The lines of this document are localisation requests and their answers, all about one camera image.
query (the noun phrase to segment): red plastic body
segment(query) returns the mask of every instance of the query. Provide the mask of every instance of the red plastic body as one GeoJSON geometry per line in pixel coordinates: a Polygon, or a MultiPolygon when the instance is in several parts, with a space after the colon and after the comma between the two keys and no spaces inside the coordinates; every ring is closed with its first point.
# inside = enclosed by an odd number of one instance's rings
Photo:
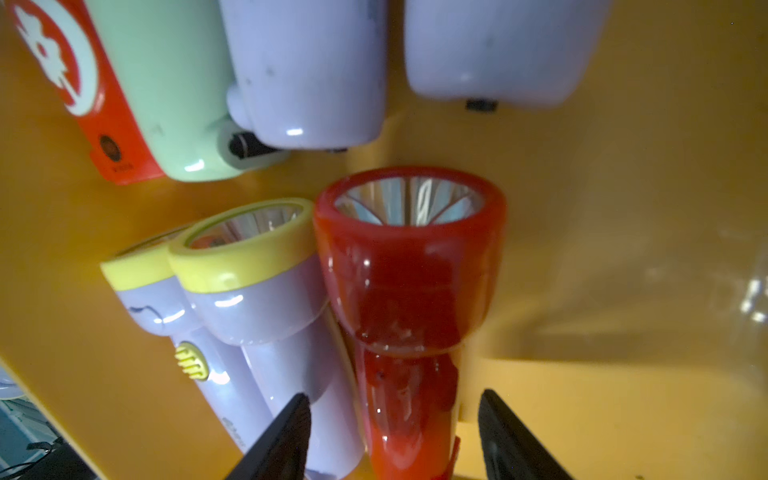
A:
{"type": "Polygon", "coordinates": [[[80,124],[101,176],[118,185],[163,177],[83,1],[6,0],[5,8],[80,124]]]}
{"type": "Polygon", "coordinates": [[[323,275],[339,321],[356,339],[369,452],[381,480],[442,478],[451,468],[461,344],[488,311],[505,213],[493,184],[442,168],[371,170],[319,196],[323,275]],[[348,190],[388,177],[464,184],[481,194],[483,207],[424,227],[376,225],[336,209],[348,190]]]}

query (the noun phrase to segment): yellow wall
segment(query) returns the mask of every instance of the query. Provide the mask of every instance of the yellow wall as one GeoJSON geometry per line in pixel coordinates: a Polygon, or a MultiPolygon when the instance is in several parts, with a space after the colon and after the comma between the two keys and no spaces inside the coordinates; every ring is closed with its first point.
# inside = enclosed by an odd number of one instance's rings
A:
{"type": "MultiPolygon", "coordinates": [[[[493,386],[577,478],[764,478],[768,334],[737,307],[768,225],[767,5],[617,0],[563,107],[480,115],[409,91],[394,2],[377,142],[226,182],[129,187],[98,176],[4,20],[0,355],[105,478],[221,478],[238,451],[98,262],[230,207],[313,197],[349,171],[439,164],[491,178],[510,205],[465,421],[493,386]]],[[[458,431],[457,472],[482,476],[476,426],[458,431]]]]}

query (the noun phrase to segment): yellow rim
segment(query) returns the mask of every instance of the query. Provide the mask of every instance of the yellow rim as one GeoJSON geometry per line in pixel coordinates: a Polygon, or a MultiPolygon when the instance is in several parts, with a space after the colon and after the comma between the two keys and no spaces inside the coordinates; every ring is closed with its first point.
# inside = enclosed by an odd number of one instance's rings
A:
{"type": "Polygon", "coordinates": [[[188,292],[219,293],[263,282],[290,270],[315,253],[314,204],[303,198],[280,198],[245,205],[193,225],[168,247],[170,266],[188,292]],[[216,225],[267,207],[300,207],[292,220],[264,233],[211,248],[190,248],[216,225]]]}
{"type": "Polygon", "coordinates": [[[133,290],[140,286],[171,278],[174,271],[168,263],[168,241],[187,227],[162,233],[130,248],[122,250],[112,259],[101,263],[101,272],[113,290],[133,290]]]}

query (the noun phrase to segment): yellow switch button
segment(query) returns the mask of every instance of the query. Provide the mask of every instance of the yellow switch button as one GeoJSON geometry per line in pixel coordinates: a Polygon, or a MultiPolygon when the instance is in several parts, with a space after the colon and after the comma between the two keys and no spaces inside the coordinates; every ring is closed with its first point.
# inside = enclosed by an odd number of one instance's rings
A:
{"type": "Polygon", "coordinates": [[[192,380],[205,380],[208,378],[208,364],[205,357],[196,346],[189,342],[179,343],[176,347],[176,360],[181,371],[189,375],[192,380]]]}

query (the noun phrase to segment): yellow cabinet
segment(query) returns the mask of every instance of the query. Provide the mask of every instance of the yellow cabinet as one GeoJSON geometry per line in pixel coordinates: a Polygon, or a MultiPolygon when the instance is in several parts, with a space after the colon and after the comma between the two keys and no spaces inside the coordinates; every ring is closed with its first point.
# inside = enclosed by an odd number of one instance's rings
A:
{"type": "Polygon", "coordinates": [[[104,478],[223,478],[239,452],[99,261],[240,204],[314,197],[351,171],[438,164],[509,202],[498,292],[462,373],[458,474],[484,475],[473,422],[491,386],[575,478],[764,478],[764,292],[743,300],[768,275],[765,4],[616,2],[565,105],[495,114],[410,92],[393,4],[380,139],[208,184],[102,180],[3,19],[4,363],[104,478]]]}

